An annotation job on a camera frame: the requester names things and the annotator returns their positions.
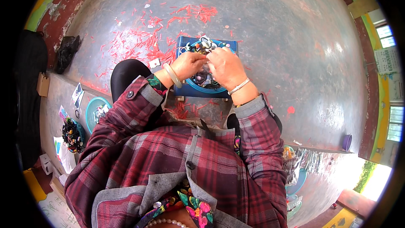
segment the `pearl necklace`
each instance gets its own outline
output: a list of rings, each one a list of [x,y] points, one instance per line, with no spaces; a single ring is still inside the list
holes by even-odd
[[[190,228],[190,227],[187,227],[185,224],[178,222],[175,219],[171,220],[171,219],[166,219],[166,218],[162,218],[162,219],[158,218],[156,220],[152,220],[148,223],[147,226],[145,226],[145,228],[149,228],[150,226],[152,226],[154,224],[161,224],[161,223],[175,224],[177,226],[180,226],[181,228]]]

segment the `woman's right hand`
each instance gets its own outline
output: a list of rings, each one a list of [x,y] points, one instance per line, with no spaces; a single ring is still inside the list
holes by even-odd
[[[247,79],[245,70],[239,57],[229,48],[216,48],[207,55],[209,69],[215,80],[228,91],[235,89]],[[237,105],[245,104],[259,96],[255,85],[249,81],[240,90],[232,94],[232,101]]]
[[[207,58],[210,60],[208,66],[215,80],[228,91],[247,79],[239,57],[229,48],[216,48],[207,55]]]

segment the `silver bracelet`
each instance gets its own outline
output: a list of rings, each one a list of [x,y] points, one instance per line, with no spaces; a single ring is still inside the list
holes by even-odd
[[[162,66],[163,66],[163,68],[166,69],[167,73],[169,74],[169,76],[173,80],[173,82],[175,83],[176,87],[181,88],[183,86],[183,84],[181,83],[181,81],[179,80],[179,78],[177,77],[177,75],[175,74],[173,69],[170,67],[170,65],[168,63],[164,63]]]
[[[247,84],[250,81],[249,78],[247,78],[245,81],[243,81],[240,85],[237,85],[232,91],[228,92],[229,95],[233,94],[237,90],[240,90],[245,84]]]

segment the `woman's left hand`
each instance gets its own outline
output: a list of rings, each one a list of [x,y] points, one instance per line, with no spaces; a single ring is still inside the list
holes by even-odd
[[[207,61],[205,55],[188,51],[182,53],[170,66],[179,80],[183,81],[197,73]],[[155,72],[155,76],[167,89],[174,84],[165,69]]]
[[[183,81],[197,73],[206,62],[205,55],[187,51],[182,53],[170,66],[180,81]]]

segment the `jacket sleeve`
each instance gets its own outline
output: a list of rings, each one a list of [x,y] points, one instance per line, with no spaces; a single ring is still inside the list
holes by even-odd
[[[100,118],[79,161],[102,147],[111,146],[122,139],[143,132],[149,116],[162,100],[163,97],[144,77],[136,78],[106,116]]]
[[[284,141],[271,116],[266,95],[235,108],[239,120],[241,158],[254,182],[274,206],[281,224],[287,219],[286,173],[282,170]]]
[[[94,128],[78,165],[65,183],[66,203],[81,227],[91,227],[92,204],[106,189],[111,167],[126,138],[141,133],[163,97],[144,77],[138,77]]]

